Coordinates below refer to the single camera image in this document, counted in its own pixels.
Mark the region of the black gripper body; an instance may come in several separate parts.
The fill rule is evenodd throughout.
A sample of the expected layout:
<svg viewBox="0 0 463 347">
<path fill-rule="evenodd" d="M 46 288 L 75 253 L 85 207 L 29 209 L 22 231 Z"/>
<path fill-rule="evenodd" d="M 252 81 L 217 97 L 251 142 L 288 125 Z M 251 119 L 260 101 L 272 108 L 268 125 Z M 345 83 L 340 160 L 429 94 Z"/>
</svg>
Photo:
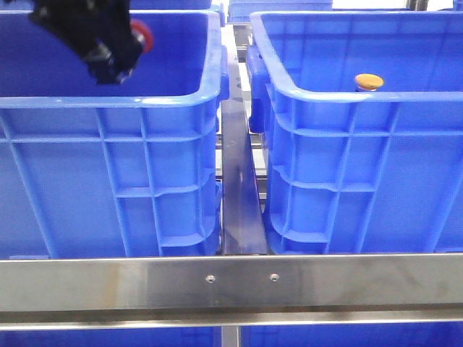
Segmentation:
<svg viewBox="0 0 463 347">
<path fill-rule="evenodd" d="M 29 19 L 69 47 L 99 85 L 123 83 L 143 53 L 129 1 L 34 1 Z"/>
</svg>

